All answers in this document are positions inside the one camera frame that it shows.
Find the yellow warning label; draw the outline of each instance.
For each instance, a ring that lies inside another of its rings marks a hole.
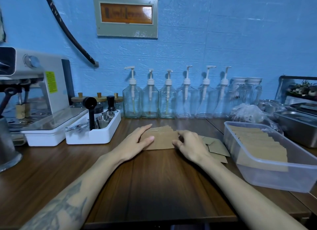
[[[50,94],[57,92],[55,73],[53,71],[45,71],[45,74]]]

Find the blue textured wall panel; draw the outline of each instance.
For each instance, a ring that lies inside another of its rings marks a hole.
[[[154,68],[158,88],[166,69],[173,85],[184,78],[187,64],[198,86],[205,66],[214,64],[211,84],[228,76],[263,78],[263,97],[274,98],[278,77],[316,76],[317,0],[159,0],[158,39],[97,37],[93,0],[54,0],[65,24],[100,67],[94,68],[65,37],[46,0],[0,0],[8,42],[18,48],[69,57],[75,92],[104,95],[127,86],[129,72],[143,88]]]

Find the white organizer tray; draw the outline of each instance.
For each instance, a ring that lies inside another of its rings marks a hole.
[[[89,113],[81,117],[79,120],[75,121],[73,125],[79,125],[86,123],[89,119]],[[115,112],[113,119],[110,121],[109,125],[103,129],[84,129],[82,131],[68,131],[66,132],[66,143],[70,145],[78,144],[106,144],[110,142],[116,131],[119,123],[121,121],[120,110]]]
[[[52,130],[28,130],[21,131],[21,133],[25,135],[29,146],[57,146],[66,138],[65,127],[80,119],[86,113],[87,110],[79,113],[77,116]]]

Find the tattoo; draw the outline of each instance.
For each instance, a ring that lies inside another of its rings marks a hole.
[[[58,230],[60,224],[58,221],[58,212],[64,210],[70,216],[73,221],[82,221],[82,209],[86,203],[87,197],[79,207],[74,207],[67,203],[73,195],[77,194],[81,188],[81,181],[72,186],[66,196],[63,199],[53,199],[46,207],[55,205],[52,210],[46,210],[45,208],[38,212],[29,222],[27,222],[21,229],[25,230]]]

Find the electrical panel box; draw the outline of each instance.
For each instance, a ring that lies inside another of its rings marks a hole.
[[[93,0],[98,36],[158,37],[158,0]]]

